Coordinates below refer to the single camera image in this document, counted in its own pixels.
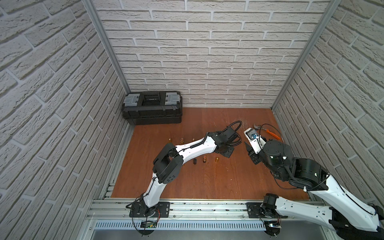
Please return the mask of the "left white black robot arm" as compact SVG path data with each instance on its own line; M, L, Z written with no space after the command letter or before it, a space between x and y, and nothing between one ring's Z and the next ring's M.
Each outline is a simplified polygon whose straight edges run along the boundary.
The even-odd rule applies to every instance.
M217 153L229 158L235 147L242 142L237 133L242 121L235 121L222 131L207 132L197 141L175 146L166 144L154 160L151 183L146 192L126 206L133 218L151 217L159 214L160 197L170 182L179 175L182 166L199 156Z

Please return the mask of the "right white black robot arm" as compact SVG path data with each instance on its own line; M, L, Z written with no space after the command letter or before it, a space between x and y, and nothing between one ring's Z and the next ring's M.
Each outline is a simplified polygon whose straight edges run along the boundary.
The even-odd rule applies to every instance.
M296 203L275 194L266 194L259 214L267 218L298 217L336 232L344 240L382 240L380 222L384 211L355 197L314 160L294 157L292 148L276 140L251 140L245 144L254 164L263 163L275 181L288 182L291 190L300 189L328 203L313 206Z

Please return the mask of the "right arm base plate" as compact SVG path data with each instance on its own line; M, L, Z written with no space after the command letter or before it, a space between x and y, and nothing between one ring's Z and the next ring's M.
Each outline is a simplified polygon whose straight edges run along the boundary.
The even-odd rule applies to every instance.
M288 216L279 215L276 207L265 203L246 203L248 215L250 219L269 218L269 219L287 219Z

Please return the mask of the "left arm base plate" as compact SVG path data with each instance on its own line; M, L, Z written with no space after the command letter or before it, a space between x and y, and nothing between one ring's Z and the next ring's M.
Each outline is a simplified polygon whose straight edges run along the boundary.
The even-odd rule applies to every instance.
M126 208L130 209L130 218L168 218L170 202L159 202L150 208L144 202L135 202Z

